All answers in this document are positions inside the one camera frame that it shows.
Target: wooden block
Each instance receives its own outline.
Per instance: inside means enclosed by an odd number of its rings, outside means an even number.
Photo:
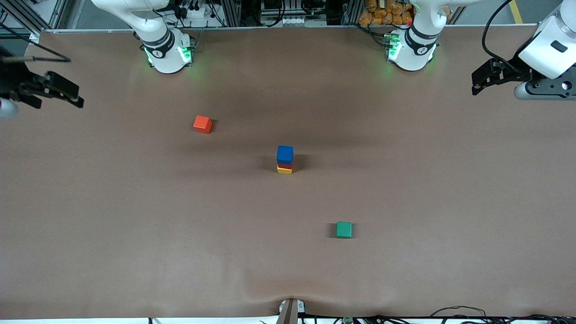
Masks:
[[[210,118],[205,116],[196,116],[196,120],[194,121],[194,129],[198,133],[210,134],[210,131],[212,131],[212,121]]]
[[[292,169],[284,169],[281,167],[277,167],[279,174],[292,174]]]
[[[292,146],[279,145],[276,153],[276,163],[290,165],[294,158],[294,148]]]
[[[352,223],[339,221],[336,223],[336,237],[341,239],[352,238]]]

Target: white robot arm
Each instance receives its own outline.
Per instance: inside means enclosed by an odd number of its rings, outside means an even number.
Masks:
[[[416,9],[412,25],[385,37],[388,62],[407,71],[422,69],[432,59],[436,40],[446,25],[442,7],[480,1],[410,0]],[[490,85],[523,81],[514,93],[519,99],[576,99],[572,89],[576,82],[576,0],[563,0],[514,58],[505,61],[495,55],[472,74],[472,81],[473,95]]]
[[[190,66],[194,48],[191,38],[168,28],[161,17],[147,17],[168,6],[169,0],[92,0],[95,6],[125,21],[144,44],[150,64],[159,72],[174,73]]]
[[[523,82],[523,100],[576,100],[576,0],[564,0],[508,61],[493,55],[472,73],[472,94],[509,81]]]
[[[392,32],[388,61],[406,71],[417,71],[432,59],[436,40],[446,25],[444,6],[468,6],[482,0],[410,0],[416,9],[412,25]]]

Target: red cube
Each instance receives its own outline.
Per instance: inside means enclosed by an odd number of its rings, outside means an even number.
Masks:
[[[198,133],[210,134],[210,131],[212,130],[212,121],[208,117],[196,116],[196,120],[194,121],[194,129]]]

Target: metal frame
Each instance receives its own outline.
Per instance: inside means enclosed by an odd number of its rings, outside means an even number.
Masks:
[[[22,0],[0,0],[0,5],[4,11],[12,15],[16,21],[36,36],[44,30],[50,29],[50,25]]]
[[[356,23],[358,22],[358,18],[360,18],[360,14],[364,10],[364,0],[350,0],[348,3],[348,8],[342,15],[342,23]]]
[[[57,0],[56,6],[54,7],[54,11],[52,12],[52,16],[50,17],[50,21],[48,25],[50,28],[56,28],[60,23],[60,19],[62,18],[62,10],[66,7],[68,0]]]
[[[240,27],[241,4],[236,0],[221,0],[227,27]]]
[[[466,9],[466,7],[458,7],[456,8],[456,10],[454,11],[454,13],[452,14],[452,19],[450,20],[450,25],[454,25],[458,19],[460,19],[460,17],[462,16],[462,14],[464,13],[464,10]]]

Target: brown table surface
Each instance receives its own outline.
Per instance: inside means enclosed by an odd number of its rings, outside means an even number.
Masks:
[[[510,57],[533,31],[488,45]],[[481,32],[447,28],[417,73],[357,29],[206,32],[175,75],[129,33],[42,35],[73,62],[30,67],[86,106],[0,122],[1,318],[259,316],[287,297],[574,315],[576,107],[514,84],[473,97]],[[337,221],[356,238],[330,238]]]

